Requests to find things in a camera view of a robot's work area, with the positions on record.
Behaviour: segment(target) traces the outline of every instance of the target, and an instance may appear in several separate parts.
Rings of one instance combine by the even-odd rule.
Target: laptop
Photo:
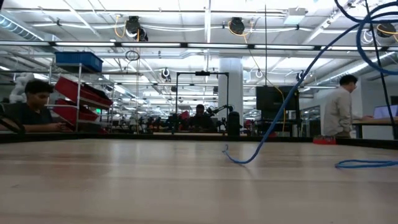
[[[398,105],[390,105],[392,116],[398,116]],[[377,106],[374,108],[373,118],[383,119],[389,118],[388,106]]]

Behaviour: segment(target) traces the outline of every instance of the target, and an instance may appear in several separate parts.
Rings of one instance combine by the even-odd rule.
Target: black monitor
[[[289,94],[292,86],[278,86],[284,98]],[[256,87],[256,109],[261,111],[278,111],[282,106],[283,97],[273,86]],[[285,110],[296,110],[299,103],[299,91],[295,91],[293,97],[286,104]]]

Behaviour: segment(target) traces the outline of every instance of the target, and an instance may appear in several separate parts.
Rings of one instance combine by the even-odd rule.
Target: red tray
[[[71,101],[66,101],[63,99],[58,99],[55,102],[56,105],[72,105],[76,106],[75,103]],[[76,125],[76,108],[73,107],[58,107],[55,106],[53,111],[61,116],[63,119],[67,120],[69,123]],[[85,121],[95,121],[98,115],[90,111],[89,109],[81,106],[79,109],[79,120]]]
[[[112,100],[109,98],[104,98],[103,96],[99,96],[95,92],[91,91],[92,87],[87,84],[80,86],[80,104],[88,105],[99,109],[109,109],[109,107],[113,104]],[[73,102],[77,102],[77,90],[78,84],[60,77],[57,84],[55,84],[55,90],[57,90],[62,95],[66,96]]]

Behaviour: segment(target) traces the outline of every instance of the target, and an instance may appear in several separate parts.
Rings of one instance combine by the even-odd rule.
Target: blue storage bin
[[[103,61],[91,52],[56,52],[55,61],[57,66],[69,72],[78,72],[80,63],[82,72],[102,72]]]

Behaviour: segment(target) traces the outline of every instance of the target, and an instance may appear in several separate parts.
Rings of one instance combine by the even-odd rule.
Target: white pillar
[[[220,58],[219,72],[229,72],[229,97],[228,104],[238,112],[243,125],[243,66],[241,57]],[[227,78],[218,75],[218,106],[226,105]],[[227,118],[227,110],[218,113],[218,119]]]

